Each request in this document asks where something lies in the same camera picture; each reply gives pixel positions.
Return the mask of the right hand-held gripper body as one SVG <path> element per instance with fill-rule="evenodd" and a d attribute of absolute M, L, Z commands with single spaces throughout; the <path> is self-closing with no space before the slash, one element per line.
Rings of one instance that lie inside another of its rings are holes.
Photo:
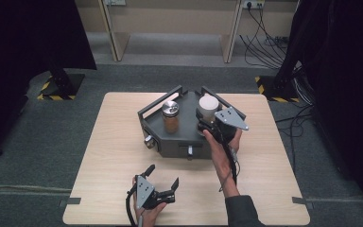
<path fill-rule="evenodd" d="M 218 143 L 229 144 L 234 139 L 237 129 L 242 131 L 249 129 L 245 123 L 245 117 L 233 107 L 217 111 L 214 116 L 215 119 L 212 121 L 201 119 L 201 130 L 210 132 Z"/>

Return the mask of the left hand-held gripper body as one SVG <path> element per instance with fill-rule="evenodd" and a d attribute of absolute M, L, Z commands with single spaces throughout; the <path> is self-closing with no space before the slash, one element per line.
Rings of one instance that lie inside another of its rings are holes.
<path fill-rule="evenodd" d="M 135 184 L 131 189 L 131 194 L 136 196 L 136 208 L 151 210 L 159 204 L 173 203 L 175 201 L 175 192 L 171 189 L 159 192 L 155 186 L 141 175 L 135 176 Z"/>

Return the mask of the white lid glass spice jar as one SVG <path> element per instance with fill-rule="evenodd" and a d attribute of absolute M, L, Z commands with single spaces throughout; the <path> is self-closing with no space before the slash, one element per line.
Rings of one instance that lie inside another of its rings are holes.
<path fill-rule="evenodd" d="M 205 95 L 199 100 L 199 113 L 206 121 L 215 120 L 215 112 L 219 107 L 219 102 L 214 96 Z"/>

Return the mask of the metal lid glass spice jar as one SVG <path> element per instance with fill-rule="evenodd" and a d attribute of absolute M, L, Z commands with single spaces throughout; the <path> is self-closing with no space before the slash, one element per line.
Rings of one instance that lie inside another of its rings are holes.
<path fill-rule="evenodd" d="M 163 104 L 162 116 L 164 121 L 165 131 L 175 133 L 179 128 L 179 112 L 180 107 L 176 101 L 168 100 Z"/>

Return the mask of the person's left hand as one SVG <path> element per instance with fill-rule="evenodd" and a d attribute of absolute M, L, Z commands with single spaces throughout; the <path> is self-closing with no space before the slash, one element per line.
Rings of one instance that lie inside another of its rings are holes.
<path fill-rule="evenodd" d="M 135 194 L 131 194 L 131 191 L 130 195 L 132 196 L 133 199 L 133 209 L 135 214 L 135 218 L 130 218 L 131 222 L 136 227 L 154 227 L 157 217 L 166 208 L 167 203 L 163 202 L 151 210 L 147 210 L 144 208 L 137 209 L 136 196 Z"/>

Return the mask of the person's right hand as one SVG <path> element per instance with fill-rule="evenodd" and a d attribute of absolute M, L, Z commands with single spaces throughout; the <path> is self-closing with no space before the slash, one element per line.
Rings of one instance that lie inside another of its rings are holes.
<path fill-rule="evenodd" d="M 218 174 L 228 174 L 231 171 L 230 161 L 227 157 L 226 151 L 219 144 L 213 135 L 207 130 L 203 131 L 204 137 L 210 145 L 212 161 L 214 163 L 216 172 Z M 229 143 L 229 146 L 234 150 L 238 151 L 240 147 L 240 139 L 242 136 L 242 130 L 238 129 L 235 133 L 234 138 Z"/>

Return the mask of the black striped stand base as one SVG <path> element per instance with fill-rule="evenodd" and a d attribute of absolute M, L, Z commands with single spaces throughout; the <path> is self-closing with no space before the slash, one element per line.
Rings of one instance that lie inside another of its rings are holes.
<path fill-rule="evenodd" d="M 272 76 L 258 76 L 255 78 L 258 91 L 261 95 L 265 96 L 268 101 L 277 102 L 298 102 L 299 96 L 291 82 L 285 85 L 276 86 L 274 84 L 274 77 Z"/>
<path fill-rule="evenodd" d="M 39 100 L 74 100 L 76 98 L 83 74 L 67 74 L 63 79 L 50 76 L 38 95 Z"/>

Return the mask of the dark floor tape strip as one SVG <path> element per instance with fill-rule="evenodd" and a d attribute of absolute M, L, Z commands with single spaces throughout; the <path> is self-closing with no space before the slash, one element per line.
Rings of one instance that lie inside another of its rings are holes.
<path fill-rule="evenodd" d="M 312 210 L 314 208 L 314 204 L 304 198 L 293 197 L 292 202 L 295 204 L 304 205 L 309 210 Z"/>
<path fill-rule="evenodd" d="M 59 207 L 66 207 L 69 204 L 80 204 L 81 198 L 68 198 L 66 200 L 60 200 Z"/>

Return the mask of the black curtain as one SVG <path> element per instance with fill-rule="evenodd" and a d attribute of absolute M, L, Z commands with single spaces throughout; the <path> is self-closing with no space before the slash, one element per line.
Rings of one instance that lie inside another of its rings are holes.
<path fill-rule="evenodd" d="M 321 133 L 363 192 L 363 0 L 300 0 L 274 85 L 302 64 Z"/>
<path fill-rule="evenodd" d="M 0 0 L 0 140 L 31 79 L 94 69 L 76 0 Z"/>

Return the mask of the white wall socket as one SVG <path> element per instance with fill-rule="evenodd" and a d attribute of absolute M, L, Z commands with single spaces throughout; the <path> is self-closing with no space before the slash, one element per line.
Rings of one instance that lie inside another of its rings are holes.
<path fill-rule="evenodd" d="M 262 9 L 265 5 L 265 0 L 243 0 L 242 6 L 244 9 Z"/>

